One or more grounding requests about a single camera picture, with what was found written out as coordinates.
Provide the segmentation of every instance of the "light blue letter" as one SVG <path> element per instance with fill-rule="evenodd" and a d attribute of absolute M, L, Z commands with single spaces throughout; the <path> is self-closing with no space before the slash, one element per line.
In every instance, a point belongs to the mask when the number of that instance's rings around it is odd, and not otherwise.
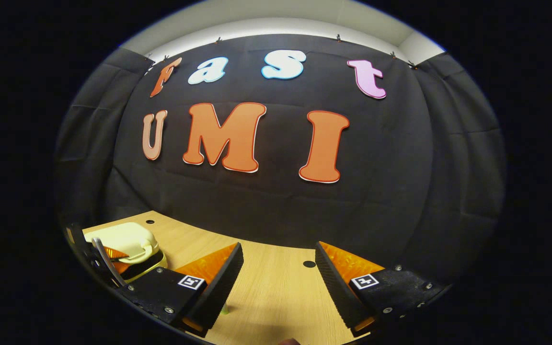
<path fill-rule="evenodd" d="M 201 65 L 197 66 L 197 71 L 195 71 L 189 77 L 189 84 L 199 84 L 202 81 L 206 83 L 212 83 L 221 79 L 225 75 L 223 69 L 227 65 L 227 57 L 215 57 L 214 59 L 209 59 L 206 62 L 203 62 Z"/>
<path fill-rule="evenodd" d="M 299 50 L 274 50 L 264 60 L 269 65 L 261 69 L 265 78 L 293 79 L 302 74 L 306 55 Z"/>

